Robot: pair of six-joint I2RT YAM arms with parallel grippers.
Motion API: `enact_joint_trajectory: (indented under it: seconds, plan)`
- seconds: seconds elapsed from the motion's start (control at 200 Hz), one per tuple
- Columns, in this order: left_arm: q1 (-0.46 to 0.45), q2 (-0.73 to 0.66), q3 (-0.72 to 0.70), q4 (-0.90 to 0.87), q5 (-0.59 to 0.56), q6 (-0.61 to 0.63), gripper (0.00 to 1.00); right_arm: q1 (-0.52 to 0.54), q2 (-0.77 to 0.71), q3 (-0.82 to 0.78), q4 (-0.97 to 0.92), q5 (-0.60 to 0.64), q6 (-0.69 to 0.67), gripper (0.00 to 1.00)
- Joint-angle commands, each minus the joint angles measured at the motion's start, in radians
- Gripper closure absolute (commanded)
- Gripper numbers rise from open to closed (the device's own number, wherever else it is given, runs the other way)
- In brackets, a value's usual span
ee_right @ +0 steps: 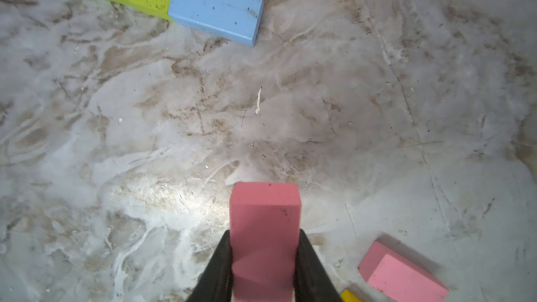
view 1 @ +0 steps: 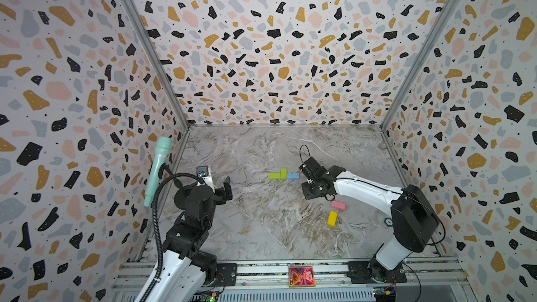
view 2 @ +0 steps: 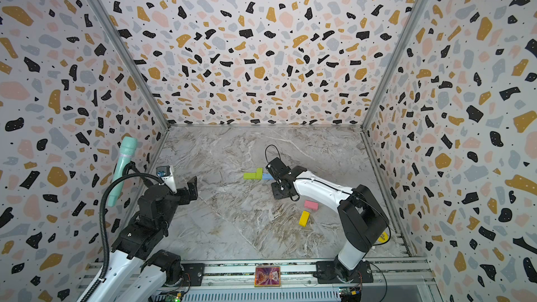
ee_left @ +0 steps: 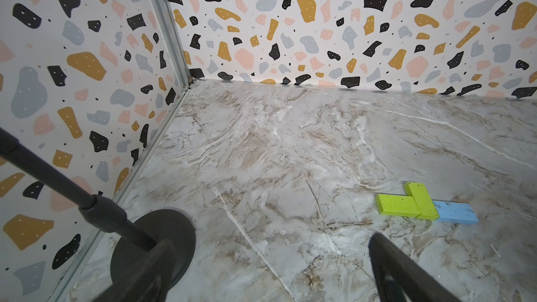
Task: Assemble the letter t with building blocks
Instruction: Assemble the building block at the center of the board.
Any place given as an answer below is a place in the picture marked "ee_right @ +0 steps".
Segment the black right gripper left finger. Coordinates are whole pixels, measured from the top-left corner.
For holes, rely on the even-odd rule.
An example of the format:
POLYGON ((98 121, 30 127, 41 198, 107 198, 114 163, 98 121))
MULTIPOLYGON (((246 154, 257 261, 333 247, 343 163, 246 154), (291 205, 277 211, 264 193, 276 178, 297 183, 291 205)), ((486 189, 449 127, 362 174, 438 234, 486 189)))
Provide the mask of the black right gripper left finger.
POLYGON ((232 287, 232 248, 226 230, 186 302, 230 302, 232 287))

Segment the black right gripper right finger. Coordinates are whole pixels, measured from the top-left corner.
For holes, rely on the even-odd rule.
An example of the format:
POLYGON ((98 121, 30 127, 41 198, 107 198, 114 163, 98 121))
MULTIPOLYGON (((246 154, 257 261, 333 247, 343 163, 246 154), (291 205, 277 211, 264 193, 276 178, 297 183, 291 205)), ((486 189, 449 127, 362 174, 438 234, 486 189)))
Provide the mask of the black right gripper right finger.
POLYGON ((296 302, 342 302, 303 229, 296 252, 294 288, 296 302))

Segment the light blue block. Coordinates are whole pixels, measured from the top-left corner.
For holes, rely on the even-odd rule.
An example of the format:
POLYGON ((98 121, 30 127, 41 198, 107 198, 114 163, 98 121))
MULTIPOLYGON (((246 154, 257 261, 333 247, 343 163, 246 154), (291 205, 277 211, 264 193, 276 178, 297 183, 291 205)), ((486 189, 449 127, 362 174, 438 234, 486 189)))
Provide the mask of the light blue block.
POLYGON ((220 38, 253 47, 264 0, 170 0, 173 21, 220 38))

